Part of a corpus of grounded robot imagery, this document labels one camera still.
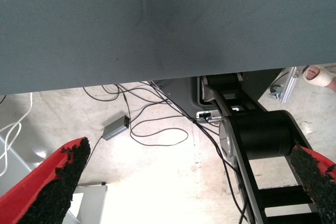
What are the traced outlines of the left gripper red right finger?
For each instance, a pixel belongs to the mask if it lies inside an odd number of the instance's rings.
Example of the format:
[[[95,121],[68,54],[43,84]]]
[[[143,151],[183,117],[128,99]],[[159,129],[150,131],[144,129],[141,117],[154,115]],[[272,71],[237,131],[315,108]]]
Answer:
[[[290,164],[313,201],[322,223],[335,223],[335,162],[322,154],[296,145]]]

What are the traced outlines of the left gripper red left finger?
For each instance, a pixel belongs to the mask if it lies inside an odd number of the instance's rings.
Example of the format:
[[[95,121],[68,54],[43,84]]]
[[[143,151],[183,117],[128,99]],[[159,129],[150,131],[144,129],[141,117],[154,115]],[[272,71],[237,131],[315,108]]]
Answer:
[[[72,140],[1,196],[1,223],[62,223],[91,149]]]

